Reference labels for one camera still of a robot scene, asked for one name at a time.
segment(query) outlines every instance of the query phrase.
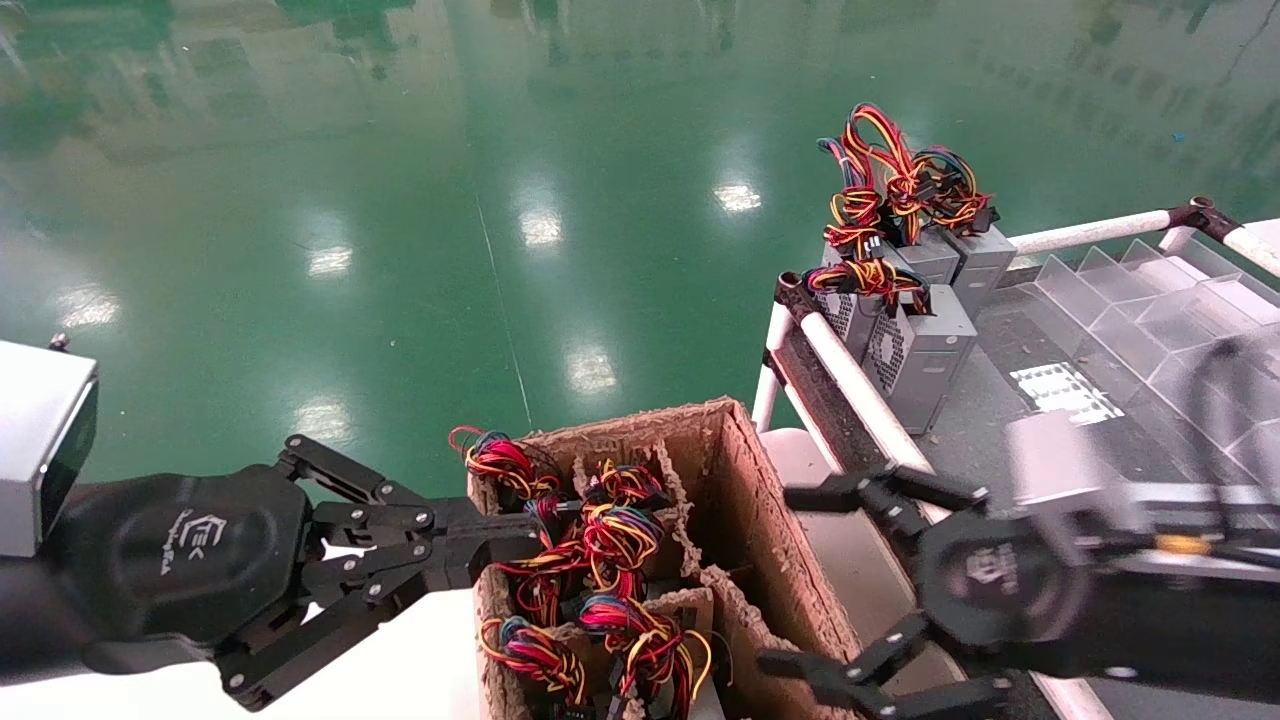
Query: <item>cable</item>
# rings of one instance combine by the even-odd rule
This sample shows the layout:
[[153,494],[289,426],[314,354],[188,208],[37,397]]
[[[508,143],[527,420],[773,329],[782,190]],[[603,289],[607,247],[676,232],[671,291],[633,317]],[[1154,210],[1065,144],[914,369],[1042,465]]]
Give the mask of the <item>cable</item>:
[[[689,717],[712,665],[712,647],[701,633],[682,630],[672,619],[649,612],[632,598],[609,594],[591,596],[579,624],[591,635],[603,637],[604,648],[618,656],[622,664],[618,694],[636,687],[644,697],[652,698],[660,685],[672,682],[671,717]],[[701,644],[707,653],[700,673],[695,671],[686,639]]]
[[872,179],[870,161],[865,155],[850,155],[833,137],[818,140],[818,147],[829,152],[840,165],[844,190],[831,196],[835,224],[823,231],[828,245],[842,256],[865,260],[879,246],[879,193]]
[[[867,141],[858,131],[859,123],[876,129],[879,143]],[[915,245],[920,236],[920,213],[937,192],[924,168],[911,155],[902,131],[876,105],[864,102],[854,108],[845,123],[841,145],[852,158],[872,160],[886,170],[884,200],[890,213],[899,219],[902,241]]]
[[883,296],[890,314],[897,307],[899,293],[905,291],[911,293],[911,302],[918,314],[933,313],[929,282],[883,258],[864,261],[845,260],[836,265],[815,268],[804,274],[804,282],[814,295],[841,292]]
[[595,468],[595,475],[585,492],[590,505],[636,506],[644,510],[662,510],[671,506],[666,488],[643,465],[614,465],[604,460]]
[[640,568],[657,555],[662,524],[646,510],[596,505],[584,514],[582,555],[596,592],[623,598],[644,597]]
[[[466,434],[476,437],[466,442],[461,439]],[[449,432],[449,447],[462,454],[467,473],[508,488],[521,502],[556,492],[562,484],[559,469],[550,456],[521,446],[504,433],[460,425]]]
[[1213,459],[1217,457],[1219,450],[1213,446],[1212,439],[1210,439],[1210,428],[1213,425],[1211,401],[1215,393],[1212,382],[1217,374],[1216,366],[1220,363],[1229,363],[1239,354],[1240,343],[1234,337],[1222,338],[1213,345],[1208,355],[1196,365],[1196,370],[1192,373],[1194,386],[1192,388],[1190,407],[1188,407],[1189,419],[1198,428],[1198,432],[1193,434],[1193,441],[1196,457],[1199,460],[1201,477],[1213,488],[1213,503],[1217,507],[1217,532],[1224,539],[1230,539],[1235,534],[1235,528],[1231,524],[1231,510],[1226,501],[1226,478],[1222,478],[1221,473],[1213,466]]
[[978,178],[963,158],[941,145],[931,145],[915,154],[915,164],[938,188],[924,205],[934,223],[959,236],[986,232],[991,227],[992,195],[978,192]]
[[[498,643],[489,643],[489,630],[498,629]],[[586,673],[564,643],[524,618],[490,618],[480,625],[480,647],[490,660],[512,673],[544,683],[552,693],[564,693],[570,705],[585,705]]]

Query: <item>colorful wire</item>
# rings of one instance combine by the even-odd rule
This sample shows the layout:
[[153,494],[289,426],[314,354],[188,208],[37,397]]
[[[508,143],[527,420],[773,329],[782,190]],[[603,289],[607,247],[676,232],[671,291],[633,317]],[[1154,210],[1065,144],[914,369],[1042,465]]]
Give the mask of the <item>colorful wire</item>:
[[667,500],[662,480],[643,465],[614,465],[613,460],[605,460],[596,466],[591,484],[613,505],[631,506],[655,497]]
[[[676,720],[689,717],[698,691],[710,673],[712,648],[701,633],[681,630],[672,619],[649,612],[634,598],[609,594],[591,596],[579,624],[603,638],[605,650],[622,659],[623,673],[616,688],[620,694],[636,687],[644,696],[653,697],[658,687],[672,682],[671,716]],[[698,642],[707,652],[700,673],[695,673],[686,639]]]
[[[498,628],[498,643],[489,633]],[[552,693],[564,693],[570,705],[585,705],[586,673],[582,662],[564,643],[524,618],[490,618],[480,625],[480,647],[494,662],[517,675],[544,683]]]
[[883,258],[863,261],[845,260],[804,274],[805,286],[815,295],[846,292],[882,296],[888,306],[897,306],[900,292],[910,292],[916,313],[932,314],[929,283],[911,270],[899,268]]
[[[869,124],[879,142],[867,141],[858,129],[859,123]],[[868,163],[874,160],[884,168],[884,199],[888,209],[899,218],[902,241],[915,245],[923,225],[920,213],[925,208],[922,195],[927,195],[927,188],[923,181],[928,177],[922,174],[923,167],[908,149],[902,131],[879,108],[864,102],[849,114],[841,145],[850,155],[867,158]]]
[[840,165],[844,190],[831,196],[835,224],[823,229],[823,238],[841,255],[858,260],[869,258],[868,242],[879,234],[881,196],[876,192],[872,167],[867,155],[851,155],[833,137],[818,140],[818,147],[829,152]]
[[[463,441],[462,437],[467,434],[475,436],[475,439]],[[561,487],[558,469],[550,457],[516,443],[504,433],[461,425],[449,433],[449,446],[462,454],[468,473],[511,488],[521,501],[556,492]]]
[[993,196],[978,192],[978,178],[969,163],[941,145],[916,152],[915,160],[938,187],[924,211],[956,234],[973,234],[974,218],[987,209]]
[[644,596],[640,568],[657,555],[662,524],[652,512],[622,505],[596,505],[584,514],[582,555],[593,588],[618,597]]
[[549,628],[561,623],[561,597],[572,574],[589,569],[590,564],[581,532],[575,532],[529,560],[503,562],[498,568],[521,578],[516,584],[516,605],[535,623]]

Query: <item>cardboard box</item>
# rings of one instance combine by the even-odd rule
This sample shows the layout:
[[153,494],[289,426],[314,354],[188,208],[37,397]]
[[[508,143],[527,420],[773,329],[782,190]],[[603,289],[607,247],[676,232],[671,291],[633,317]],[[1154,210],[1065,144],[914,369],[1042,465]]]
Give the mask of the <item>cardboard box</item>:
[[[561,468],[573,468],[575,484],[585,483],[605,457],[657,462],[676,503],[664,512],[675,516],[669,528],[681,556],[678,575],[695,592],[710,591],[714,629],[732,653],[733,684],[717,687],[727,717],[852,717],[815,706],[803,683],[756,670],[755,657],[767,648],[800,648],[847,661],[859,643],[804,530],[782,501],[777,473],[741,404],[719,398],[536,433],[522,442],[547,451]],[[495,495],[480,486],[468,479],[468,495],[481,511],[495,511]],[[497,570],[486,571],[475,592],[477,623],[509,615],[508,587]],[[654,602],[691,600],[663,596]],[[558,632],[572,635],[571,629]],[[516,679],[490,667],[483,655],[481,691],[485,716],[531,717]]]

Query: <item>yellow wire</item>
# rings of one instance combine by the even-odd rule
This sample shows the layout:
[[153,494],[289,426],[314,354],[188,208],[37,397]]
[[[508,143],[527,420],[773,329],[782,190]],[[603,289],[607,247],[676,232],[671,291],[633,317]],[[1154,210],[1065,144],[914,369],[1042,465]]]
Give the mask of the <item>yellow wire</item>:
[[[696,633],[694,630],[685,630],[685,635],[692,637],[698,642],[703,643],[704,648],[707,648],[707,664],[703,665],[703,674],[698,676],[698,682],[694,683],[694,692],[689,696],[689,700],[694,701],[698,698],[698,691],[703,687],[703,682],[707,680],[707,675],[712,671],[712,643],[707,642],[707,638],[704,638],[701,633]],[[684,644],[680,646],[680,650],[689,656],[689,651]],[[692,657],[689,657],[689,666],[694,666]]]

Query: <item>gray power supply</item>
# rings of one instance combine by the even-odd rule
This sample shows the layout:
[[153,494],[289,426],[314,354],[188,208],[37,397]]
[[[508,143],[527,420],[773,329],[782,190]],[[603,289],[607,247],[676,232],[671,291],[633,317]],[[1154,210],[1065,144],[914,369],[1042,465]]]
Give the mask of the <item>gray power supply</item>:
[[960,254],[951,247],[943,233],[945,229],[931,225],[920,231],[915,245],[897,249],[902,260],[906,260],[915,274],[929,281],[929,284],[951,284],[960,265]]
[[[902,260],[897,250],[888,245],[884,245],[883,250],[884,259],[895,268],[915,270],[915,268]],[[827,266],[836,263],[840,263],[840,254],[833,247],[827,246],[822,252],[822,264]],[[819,295],[818,305],[822,307],[822,314],[827,318],[827,323],[831,324],[831,329],[836,331],[836,334],[845,341],[849,354],[852,355],[854,360],[861,363],[863,356],[867,354],[867,340],[872,334],[876,318],[884,313],[884,299],[833,292],[831,295]]]
[[910,434],[933,428],[951,383],[978,341],[952,288],[931,288],[933,315],[879,314],[867,341],[863,369]]
[[977,318],[978,311],[987,304],[991,292],[996,290],[1000,277],[1014,261],[1016,249],[1005,240],[1005,233],[996,225],[991,225],[984,233],[970,237],[956,237],[951,232],[933,227],[931,228],[960,254],[960,265],[951,287],[960,299],[960,305],[969,313],[970,318]]

